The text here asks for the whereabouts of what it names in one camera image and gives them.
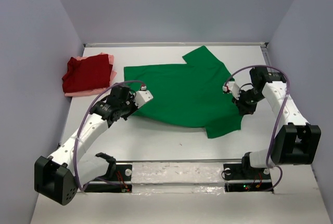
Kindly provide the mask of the green t shirt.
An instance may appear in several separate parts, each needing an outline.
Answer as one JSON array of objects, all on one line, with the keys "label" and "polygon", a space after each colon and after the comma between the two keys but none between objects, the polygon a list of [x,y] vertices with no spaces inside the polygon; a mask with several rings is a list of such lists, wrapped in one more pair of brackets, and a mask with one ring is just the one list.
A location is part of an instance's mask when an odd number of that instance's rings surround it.
[{"label": "green t shirt", "polygon": [[137,116],[189,128],[204,128],[208,138],[241,129],[242,116],[224,94],[230,72],[205,46],[183,56],[184,64],[143,65],[124,68],[126,81],[143,81],[151,102]]}]

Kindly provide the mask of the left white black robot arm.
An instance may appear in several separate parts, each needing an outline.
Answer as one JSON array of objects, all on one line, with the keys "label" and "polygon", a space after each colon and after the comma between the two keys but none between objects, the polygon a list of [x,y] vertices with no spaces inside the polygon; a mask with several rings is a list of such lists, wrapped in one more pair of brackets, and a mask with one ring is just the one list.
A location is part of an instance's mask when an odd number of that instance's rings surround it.
[{"label": "left white black robot arm", "polygon": [[153,99],[147,90],[133,91],[117,84],[108,95],[97,96],[84,115],[79,128],[48,157],[40,156],[34,164],[34,190],[47,198],[67,205],[77,191],[101,177],[111,179],[115,174],[114,157],[99,152],[87,161],[81,160],[98,137],[119,119],[127,118]]}]

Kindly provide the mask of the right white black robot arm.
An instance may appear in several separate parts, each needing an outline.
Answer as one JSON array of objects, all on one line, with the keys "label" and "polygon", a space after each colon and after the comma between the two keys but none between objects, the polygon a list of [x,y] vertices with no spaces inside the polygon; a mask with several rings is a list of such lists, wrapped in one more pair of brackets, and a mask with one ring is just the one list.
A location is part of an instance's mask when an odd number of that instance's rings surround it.
[{"label": "right white black robot arm", "polygon": [[315,158],[321,129],[301,114],[290,95],[290,81],[281,70],[267,65],[248,66],[251,88],[243,90],[230,76],[223,92],[231,94],[239,115],[252,115],[257,104],[266,100],[276,117],[266,150],[248,152],[239,166],[240,174],[252,178],[259,169],[280,165],[309,165]]}]

